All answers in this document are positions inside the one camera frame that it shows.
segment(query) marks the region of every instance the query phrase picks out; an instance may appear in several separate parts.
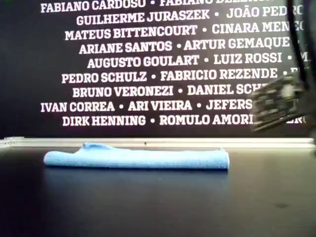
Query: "table surface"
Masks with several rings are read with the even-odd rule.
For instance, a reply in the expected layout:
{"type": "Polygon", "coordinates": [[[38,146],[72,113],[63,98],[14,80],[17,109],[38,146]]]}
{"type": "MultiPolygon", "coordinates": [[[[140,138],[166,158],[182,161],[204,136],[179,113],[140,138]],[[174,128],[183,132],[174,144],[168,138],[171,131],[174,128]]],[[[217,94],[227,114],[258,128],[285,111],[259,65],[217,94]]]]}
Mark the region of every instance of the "table surface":
{"type": "Polygon", "coordinates": [[[314,237],[309,149],[228,149],[229,172],[47,168],[0,149],[1,237],[314,237]]]}

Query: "dark background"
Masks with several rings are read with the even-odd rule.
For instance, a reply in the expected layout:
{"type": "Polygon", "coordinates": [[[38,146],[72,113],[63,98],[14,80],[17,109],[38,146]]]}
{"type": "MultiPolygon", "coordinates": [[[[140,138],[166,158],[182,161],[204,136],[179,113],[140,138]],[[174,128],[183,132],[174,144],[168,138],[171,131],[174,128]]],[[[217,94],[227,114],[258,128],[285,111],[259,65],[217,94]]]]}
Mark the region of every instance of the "dark background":
{"type": "MultiPolygon", "coordinates": [[[[220,16],[213,17],[210,20],[196,20],[187,22],[157,22],[157,26],[167,25],[198,25],[198,34],[189,37],[171,37],[171,38],[138,38],[138,41],[173,41],[173,45],[182,43],[186,40],[193,39],[229,39],[229,38],[265,38],[273,36],[285,36],[286,32],[273,33],[255,33],[242,35],[213,35],[211,33],[211,25],[216,23],[232,23],[232,22],[251,22],[251,21],[282,21],[284,17],[275,18],[245,18],[245,19],[228,19],[225,17],[227,10],[230,7],[243,7],[244,3],[232,4],[212,4],[212,5],[192,5],[181,7],[159,7],[148,5],[146,8],[129,9],[128,12],[141,11],[161,11],[161,10],[183,10],[183,9],[210,9],[210,16],[214,12],[219,12],[220,16]],[[206,33],[202,32],[202,28],[207,27],[206,33]]],[[[250,6],[264,6],[264,5],[284,5],[283,1],[267,1],[267,2],[249,2],[250,6]]],[[[124,13],[125,9],[120,10],[105,10],[105,11],[91,11],[91,12],[61,12],[48,13],[41,15],[40,1],[38,0],[0,0],[0,137],[7,136],[25,136],[25,137],[305,137],[307,129],[303,124],[284,124],[276,129],[267,132],[252,134],[248,125],[193,125],[193,126],[159,126],[158,123],[151,124],[147,122],[146,126],[114,126],[114,127],[62,127],[62,116],[75,116],[74,114],[60,114],[60,113],[41,113],[41,102],[71,102],[72,89],[71,86],[78,86],[75,84],[62,84],[62,73],[87,73],[93,72],[87,69],[89,58],[94,57],[109,57],[106,55],[79,55],[81,44],[93,43],[93,41],[64,41],[64,31],[83,30],[83,29],[103,29],[106,27],[124,28],[134,26],[146,26],[146,24],[128,24],[128,25],[102,25],[102,26],[77,26],[76,17],[78,15],[92,15],[92,14],[111,14],[124,13]]],[[[126,42],[135,39],[111,39],[107,42],[126,42]]],[[[209,63],[202,62],[198,66],[193,66],[190,69],[228,69],[234,68],[234,65],[212,65],[212,57],[214,53],[250,53],[250,52],[282,52],[283,64],[262,64],[262,65],[239,65],[239,68],[278,68],[279,74],[283,71],[289,71],[290,67],[295,67],[294,60],[287,60],[287,56],[292,54],[290,48],[273,48],[273,49],[238,49],[238,50],[197,50],[197,51],[181,51],[174,46],[171,52],[163,52],[162,55],[183,55],[183,54],[199,54],[200,59],[208,55],[209,63]]],[[[134,53],[129,56],[154,56],[157,53],[134,53]]],[[[170,68],[168,70],[181,70],[182,68],[170,68]]],[[[121,71],[142,71],[144,69],[121,69],[121,71]]],[[[162,68],[146,68],[148,74],[166,70],[162,68]]],[[[267,83],[267,80],[208,80],[205,83],[230,83],[235,85],[237,83],[267,83]]],[[[186,85],[187,84],[201,84],[199,81],[167,81],[161,82],[157,77],[155,80],[148,78],[144,84],[130,83],[127,86],[138,85],[174,85],[184,89],[182,95],[174,96],[174,98],[165,97],[165,100],[182,99],[185,100],[186,85]]],[[[111,83],[106,86],[115,86],[117,84],[111,83]]],[[[94,84],[93,86],[105,86],[102,84],[94,84]]],[[[245,95],[233,95],[231,97],[225,96],[198,96],[188,97],[193,105],[201,102],[205,103],[209,99],[238,99],[245,98],[245,95]]],[[[160,98],[133,98],[125,97],[110,98],[105,100],[112,100],[114,105],[120,103],[127,107],[131,100],[159,100],[160,98]]],[[[158,120],[159,114],[210,114],[216,113],[225,114],[246,114],[248,111],[203,111],[199,112],[141,112],[144,115],[150,115],[150,118],[158,120]]],[[[113,113],[114,115],[132,115],[124,110],[119,110],[113,113]]]]}

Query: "electronic device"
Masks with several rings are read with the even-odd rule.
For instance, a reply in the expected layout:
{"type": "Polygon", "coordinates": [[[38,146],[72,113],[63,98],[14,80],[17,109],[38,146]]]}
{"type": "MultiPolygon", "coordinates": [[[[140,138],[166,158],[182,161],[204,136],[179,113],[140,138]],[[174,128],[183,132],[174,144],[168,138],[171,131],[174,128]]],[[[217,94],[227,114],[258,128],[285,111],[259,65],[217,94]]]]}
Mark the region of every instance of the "electronic device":
{"type": "Polygon", "coordinates": [[[310,16],[316,11],[316,0],[303,0],[304,12],[304,41],[309,61],[305,65],[298,35],[294,25],[293,0],[287,1],[287,17],[290,27],[290,36],[298,71],[282,76],[260,89],[253,91],[249,96],[253,107],[253,132],[278,126],[287,121],[305,116],[316,141],[316,51],[314,48],[313,31],[311,24],[314,19],[310,16]]]}

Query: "blue microfiber towel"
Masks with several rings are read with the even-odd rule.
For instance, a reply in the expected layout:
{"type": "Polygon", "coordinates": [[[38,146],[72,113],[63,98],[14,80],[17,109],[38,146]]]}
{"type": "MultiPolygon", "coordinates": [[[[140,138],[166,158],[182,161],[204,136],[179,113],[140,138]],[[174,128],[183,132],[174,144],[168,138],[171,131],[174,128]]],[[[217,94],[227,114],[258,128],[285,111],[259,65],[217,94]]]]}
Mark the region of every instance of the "blue microfiber towel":
{"type": "Polygon", "coordinates": [[[216,151],[146,151],[114,148],[107,145],[84,143],[75,153],[48,152],[46,165],[152,168],[152,169],[228,169],[229,155],[216,151]]]}

